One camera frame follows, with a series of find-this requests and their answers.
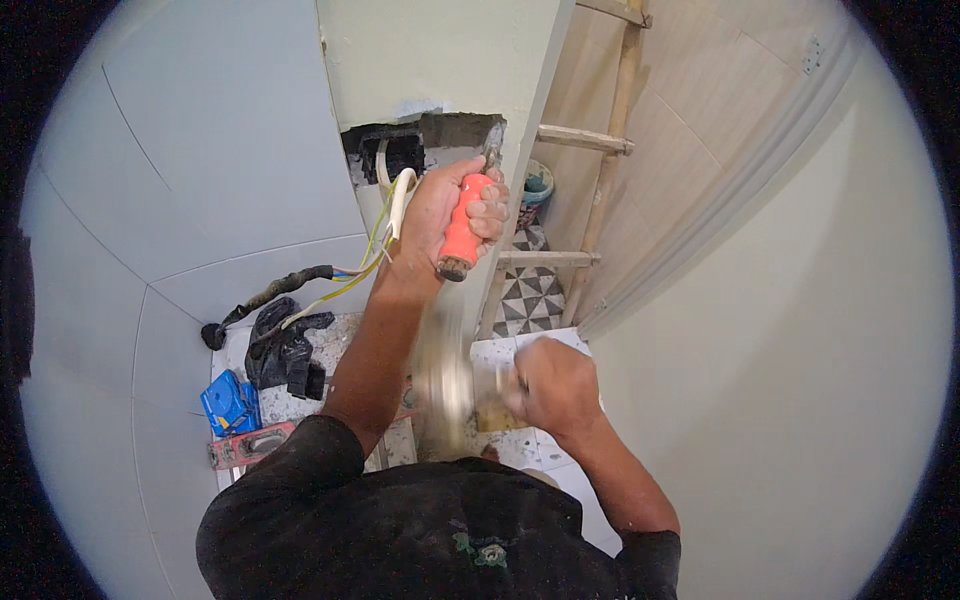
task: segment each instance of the tiled floor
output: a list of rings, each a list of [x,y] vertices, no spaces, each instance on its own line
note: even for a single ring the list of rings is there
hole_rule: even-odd
[[[524,251],[550,250],[543,227],[535,221],[514,236],[514,248]],[[564,292],[557,274],[546,267],[508,269],[503,296],[496,309],[493,338],[556,329],[564,312]]]
[[[512,363],[518,348],[540,336],[560,340],[585,354],[590,354],[589,348],[577,336],[576,330],[566,328],[474,342],[470,357],[474,363],[486,366]],[[550,434],[537,427],[480,433],[476,430],[475,421],[469,425],[468,450],[479,454],[485,445],[492,444],[496,447],[502,464],[513,468],[535,468],[549,474],[560,484],[561,490],[580,500],[584,509],[584,540],[611,556],[616,556],[621,548],[620,537],[607,522],[586,474],[580,465],[557,445]]]

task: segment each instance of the paint bucket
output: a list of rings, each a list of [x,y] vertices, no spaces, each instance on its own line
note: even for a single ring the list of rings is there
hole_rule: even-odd
[[[523,183],[523,199],[520,201],[520,215],[516,218],[516,228],[526,229],[533,225],[540,214],[543,204],[553,194],[553,173],[544,165],[533,160],[527,161],[527,179]]]

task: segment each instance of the right hand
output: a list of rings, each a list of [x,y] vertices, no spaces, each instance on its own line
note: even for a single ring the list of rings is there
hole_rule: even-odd
[[[596,365],[589,356],[543,337],[518,351],[514,364],[529,392],[510,395],[507,407],[559,443],[575,443],[605,418]]]

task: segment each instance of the person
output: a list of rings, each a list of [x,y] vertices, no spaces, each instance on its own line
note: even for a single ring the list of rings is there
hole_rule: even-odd
[[[396,414],[437,254],[461,179],[478,157],[423,177],[392,261],[382,261],[324,408],[210,504],[197,560],[218,598],[675,598],[680,524],[599,404],[593,362],[540,339],[516,354],[511,409],[550,433],[587,474],[623,540],[616,558],[581,536],[572,496],[471,457],[363,473]],[[500,237],[509,190],[497,170],[467,207]]]

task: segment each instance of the bamboo ladder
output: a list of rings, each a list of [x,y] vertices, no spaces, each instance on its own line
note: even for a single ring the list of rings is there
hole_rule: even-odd
[[[604,153],[600,162],[600,174],[597,177],[593,191],[593,203],[587,219],[587,229],[579,252],[525,252],[506,250],[500,252],[496,262],[496,273],[487,294],[483,314],[480,318],[478,338],[489,339],[493,332],[493,321],[496,317],[496,308],[500,303],[503,285],[506,281],[507,269],[522,269],[526,267],[576,267],[573,281],[566,292],[564,313],[561,316],[561,326],[569,327],[573,323],[573,316],[580,303],[584,283],[590,267],[600,261],[600,254],[596,252],[597,240],[603,226],[607,209],[607,197],[610,195],[613,178],[616,175],[617,163],[621,156],[629,156],[634,151],[634,142],[626,139],[627,119],[630,114],[630,99],[634,89],[634,79],[640,64],[640,32],[650,28],[649,17],[644,15],[641,8],[642,0],[627,0],[627,4],[617,0],[577,0],[579,6],[603,12],[623,19],[627,22],[623,30],[623,41],[620,45],[620,61],[616,69],[616,86],[613,89],[613,106],[610,112],[610,124],[607,133],[587,132],[553,125],[539,125],[537,141],[548,144],[563,144],[578,148],[589,148]],[[509,235],[505,236],[507,248],[513,245],[516,233],[516,218],[513,220]]]

